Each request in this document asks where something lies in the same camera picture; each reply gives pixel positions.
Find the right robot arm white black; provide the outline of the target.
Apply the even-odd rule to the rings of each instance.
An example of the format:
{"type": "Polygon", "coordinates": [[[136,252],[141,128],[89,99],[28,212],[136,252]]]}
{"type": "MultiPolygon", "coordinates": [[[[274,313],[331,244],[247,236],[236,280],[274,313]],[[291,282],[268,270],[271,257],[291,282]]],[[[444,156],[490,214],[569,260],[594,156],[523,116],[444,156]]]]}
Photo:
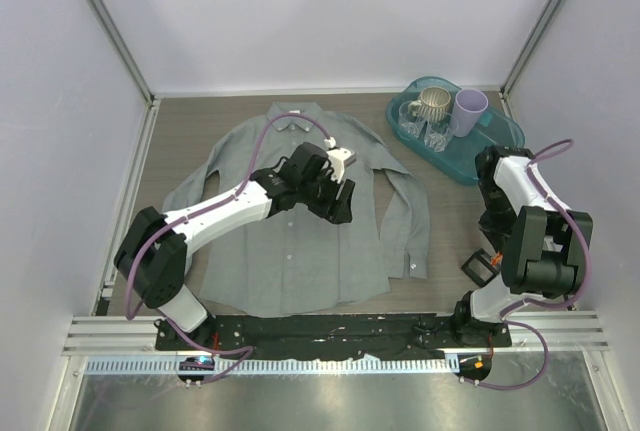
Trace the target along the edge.
{"type": "Polygon", "coordinates": [[[448,329],[460,344],[488,343],[526,305],[560,310],[584,294],[593,220],[563,202],[539,171],[573,143],[564,139],[537,153],[493,145],[476,156],[485,204],[479,227],[501,261],[497,276],[456,303],[448,329]]]}

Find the orange red brooch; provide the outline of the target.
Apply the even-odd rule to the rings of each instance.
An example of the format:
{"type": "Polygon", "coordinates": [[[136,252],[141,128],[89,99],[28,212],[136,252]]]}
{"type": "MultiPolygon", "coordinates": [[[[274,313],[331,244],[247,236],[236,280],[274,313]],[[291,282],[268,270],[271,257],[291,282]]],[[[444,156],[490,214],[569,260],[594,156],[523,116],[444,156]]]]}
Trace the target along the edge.
{"type": "Polygon", "coordinates": [[[501,266],[503,255],[501,253],[497,253],[492,257],[490,264],[494,268],[499,268],[501,266]]]}

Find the grey button-up shirt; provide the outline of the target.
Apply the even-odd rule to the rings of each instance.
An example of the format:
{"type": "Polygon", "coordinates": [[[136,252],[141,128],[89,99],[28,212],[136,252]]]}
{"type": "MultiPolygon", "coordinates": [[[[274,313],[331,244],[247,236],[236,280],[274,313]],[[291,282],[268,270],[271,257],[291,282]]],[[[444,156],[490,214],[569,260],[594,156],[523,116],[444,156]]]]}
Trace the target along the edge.
{"type": "Polygon", "coordinates": [[[215,239],[200,296],[258,317],[315,312],[383,294],[393,278],[427,276],[430,215],[424,186],[382,138],[354,117],[316,103],[275,102],[216,143],[209,157],[164,200],[174,211],[201,201],[206,180],[222,192],[244,178],[251,155],[270,167],[330,134],[356,154],[353,219],[334,225],[298,204],[215,239]]]}

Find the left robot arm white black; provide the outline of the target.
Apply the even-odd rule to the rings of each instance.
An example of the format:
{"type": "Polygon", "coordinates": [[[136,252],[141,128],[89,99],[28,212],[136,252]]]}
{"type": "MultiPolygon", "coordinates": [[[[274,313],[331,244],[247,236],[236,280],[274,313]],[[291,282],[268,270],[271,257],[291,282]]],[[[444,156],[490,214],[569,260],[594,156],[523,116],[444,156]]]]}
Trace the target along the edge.
{"type": "Polygon", "coordinates": [[[213,318],[184,283],[188,259],[237,228],[297,205],[332,224],[351,222],[355,184],[346,170],[355,160],[355,152],[331,140],[324,147],[305,142],[277,165],[252,172],[207,201],[166,213],[147,207],[133,219],[114,266],[130,294],[172,321],[187,347],[203,349],[212,340],[213,318]]]}

